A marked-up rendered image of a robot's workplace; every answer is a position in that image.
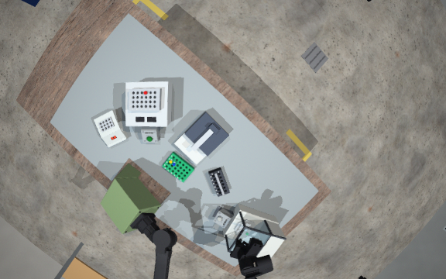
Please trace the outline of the grey bench mat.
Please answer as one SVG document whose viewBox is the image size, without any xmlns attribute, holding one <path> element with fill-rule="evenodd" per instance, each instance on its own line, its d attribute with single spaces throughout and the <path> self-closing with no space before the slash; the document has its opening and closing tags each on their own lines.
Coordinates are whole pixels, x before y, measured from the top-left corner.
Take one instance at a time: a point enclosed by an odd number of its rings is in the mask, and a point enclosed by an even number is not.
<svg viewBox="0 0 446 279">
<path fill-rule="evenodd" d="M 171 123 L 158 143 L 142 141 L 142 126 L 125 126 L 126 82 L 170 81 Z M 128 139 L 108 148 L 94 122 L 118 110 Z M 229 136 L 197 165 L 174 142 L 207 111 Z M 144 25 L 128 14 L 82 70 L 50 123 L 111 181 L 130 158 L 170 195 L 156 217 L 231 264 L 217 207 L 237 204 L 286 225 L 318 192 L 294 164 L 226 97 Z M 194 167 L 180 181 L 163 166 L 172 152 Z M 230 193 L 217 196 L 208 171 L 221 168 Z"/>
</svg>

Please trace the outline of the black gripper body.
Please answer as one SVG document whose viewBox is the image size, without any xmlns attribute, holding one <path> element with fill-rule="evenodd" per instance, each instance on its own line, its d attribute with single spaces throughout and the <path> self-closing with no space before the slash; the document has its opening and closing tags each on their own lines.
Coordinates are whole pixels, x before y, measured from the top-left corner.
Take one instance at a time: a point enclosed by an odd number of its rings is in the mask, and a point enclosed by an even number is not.
<svg viewBox="0 0 446 279">
<path fill-rule="evenodd" d="M 247 246 L 246 246 L 246 245 L 243 245 L 243 244 L 236 245 L 236 246 L 235 246 L 235 249 L 230 253 L 230 257 L 235 258 L 235 259 L 238 259 L 238 258 L 237 258 L 237 257 L 238 257 L 237 252 L 239 251 L 239 249 L 240 249 L 241 247 L 243 247 L 243 248 L 247 248 Z M 251 259 L 251 258 L 249 258 L 249 257 L 242 258 L 242 260 L 244 260 L 244 259 Z M 252 260 L 252 259 L 251 259 L 251 260 Z"/>
</svg>

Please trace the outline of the white dry block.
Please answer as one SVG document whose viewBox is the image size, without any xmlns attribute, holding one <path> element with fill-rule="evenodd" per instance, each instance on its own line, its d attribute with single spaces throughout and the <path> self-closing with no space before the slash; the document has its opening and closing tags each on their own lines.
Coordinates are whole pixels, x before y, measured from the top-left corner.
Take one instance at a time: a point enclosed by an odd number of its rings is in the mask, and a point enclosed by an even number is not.
<svg viewBox="0 0 446 279">
<path fill-rule="evenodd" d="M 117 109 L 94 119 L 94 122 L 108 147 L 129 138 Z"/>
</svg>

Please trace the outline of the green tube rack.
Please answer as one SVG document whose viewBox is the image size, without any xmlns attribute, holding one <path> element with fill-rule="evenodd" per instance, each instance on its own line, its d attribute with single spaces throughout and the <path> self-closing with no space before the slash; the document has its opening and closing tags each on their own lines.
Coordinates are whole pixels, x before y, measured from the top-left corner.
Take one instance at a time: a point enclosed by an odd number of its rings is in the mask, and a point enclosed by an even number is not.
<svg viewBox="0 0 446 279">
<path fill-rule="evenodd" d="M 170 164 L 169 161 L 171 159 L 173 161 Z M 175 166 L 173 166 L 173 162 L 176 162 Z M 191 166 L 188 162 L 186 162 L 182 157 L 177 155 L 175 152 L 172 152 L 170 154 L 170 157 L 165 161 L 162 167 L 164 167 L 167 171 L 169 171 L 172 175 L 177 177 L 182 182 L 185 182 L 185 180 L 194 171 L 194 167 Z"/>
</svg>

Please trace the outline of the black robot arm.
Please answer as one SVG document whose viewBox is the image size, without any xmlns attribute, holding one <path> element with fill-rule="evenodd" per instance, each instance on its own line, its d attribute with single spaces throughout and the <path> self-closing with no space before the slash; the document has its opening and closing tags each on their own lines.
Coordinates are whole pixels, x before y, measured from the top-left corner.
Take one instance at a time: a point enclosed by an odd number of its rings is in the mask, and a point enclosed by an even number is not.
<svg viewBox="0 0 446 279">
<path fill-rule="evenodd" d="M 172 247 L 177 242 L 177 235 L 171 228 L 160 230 L 154 219 L 155 217 L 154 213 L 141 213 L 130 226 L 132 229 L 138 229 L 142 234 L 144 233 L 156 245 L 156 263 L 153 279 L 168 279 Z M 249 240 L 247 249 L 241 247 L 237 252 L 238 260 L 241 260 L 239 263 L 240 271 L 245 276 L 245 279 L 257 279 L 256 277 L 273 271 L 270 255 L 256 258 L 262 247 L 262 241 L 252 237 Z M 252 260 L 242 260 L 245 257 L 249 257 Z M 254 262 L 256 264 L 255 267 Z"/>
</svg>

